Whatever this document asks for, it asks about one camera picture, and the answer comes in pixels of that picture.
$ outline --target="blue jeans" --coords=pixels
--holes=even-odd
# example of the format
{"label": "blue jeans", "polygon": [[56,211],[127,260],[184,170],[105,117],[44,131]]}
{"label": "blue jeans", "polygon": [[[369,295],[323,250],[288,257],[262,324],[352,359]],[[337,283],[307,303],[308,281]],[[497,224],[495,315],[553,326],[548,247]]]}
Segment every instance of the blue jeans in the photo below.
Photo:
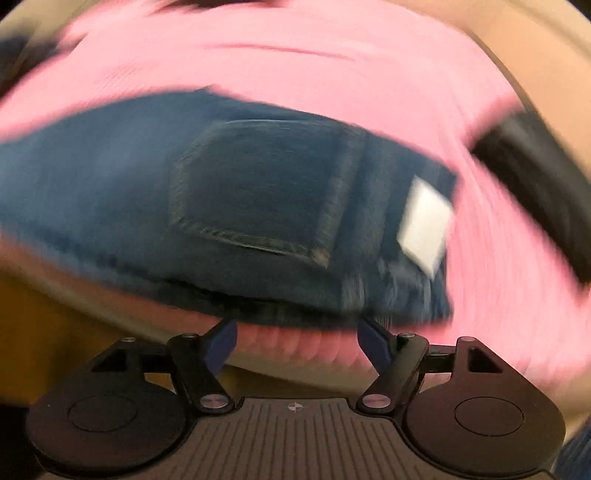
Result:
{"label": "blue jeans", "polygon": [[415,176],[456,177],[387,138],[206,90],[80,113],[0,144],[0,228],[81,277],[263,324],[450,316],[400,250]]}

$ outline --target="white tag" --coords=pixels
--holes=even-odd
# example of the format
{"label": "white tag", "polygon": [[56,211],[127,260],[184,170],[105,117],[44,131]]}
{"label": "white tag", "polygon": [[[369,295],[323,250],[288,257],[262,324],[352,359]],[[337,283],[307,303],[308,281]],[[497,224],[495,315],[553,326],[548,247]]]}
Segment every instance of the white tag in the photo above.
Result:
{"label": "white tag", "polygon": [[441,263],[452,217],[451,202],[426,181],[414,177],[398,231],[398,243],[404,254],[431,278]]}

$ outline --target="ribbed surface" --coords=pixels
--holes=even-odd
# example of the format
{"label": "ribbed surface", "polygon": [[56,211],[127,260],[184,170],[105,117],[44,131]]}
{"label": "ribbed surface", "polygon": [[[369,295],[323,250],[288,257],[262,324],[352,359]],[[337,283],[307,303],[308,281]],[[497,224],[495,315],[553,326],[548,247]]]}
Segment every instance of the ribbed surface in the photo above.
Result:
{"label": "ribbed surface", "polygon": [[[385,419],[343,399],[248,399],[202,420],[164,462],[129,480],[451,480],[418,458]],[[536,475],[532,480],[550,480]],[[57,480],[46,475],[42,480]]]}

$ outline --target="black circular disc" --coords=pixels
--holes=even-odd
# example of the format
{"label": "black circular disc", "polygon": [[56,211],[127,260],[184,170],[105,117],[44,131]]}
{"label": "black circular disc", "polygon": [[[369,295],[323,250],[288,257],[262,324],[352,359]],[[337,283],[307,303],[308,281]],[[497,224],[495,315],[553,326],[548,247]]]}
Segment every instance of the black circular disc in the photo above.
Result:
{"label": "black circular disc", "polygon": [[456,421],[466,430],[487,437],[509,435],[521,427],[524,420],[519,407],[495,397],[464,400],[456,407],[455,415]]}
{"label": "black circular disc", "polygon": [[148,382],[88,382],[52,392],[29,411],[28,437],[58,470],[125,473],[183,434],[184,411],[173,392]]}
{"label": "black circular disc", "polygon": [[404,428],[425,457],[459,475],[487,478],[549,467],[564,438],[550,400],[527,389],[507,398],[496,397],[494,388],[477,390],[452,380],[410,402]]}
{"label": "black circular disc", "polygon": [[133,421],[138,414],[135,403],[118,395],[96,395],[76,402],[68,414],[80,430],[114,432]]}

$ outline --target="triangular cutout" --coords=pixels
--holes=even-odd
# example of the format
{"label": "triangular cutout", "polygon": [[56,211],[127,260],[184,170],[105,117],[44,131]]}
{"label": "triangular cutout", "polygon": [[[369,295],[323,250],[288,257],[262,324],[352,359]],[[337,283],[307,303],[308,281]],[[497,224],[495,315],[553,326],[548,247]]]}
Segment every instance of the triangular cutout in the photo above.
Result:
{"label": "triangular cutout", "polygon": [[468,351],[468,370],[477,374],[500,374],[502,370],[479,348]]}

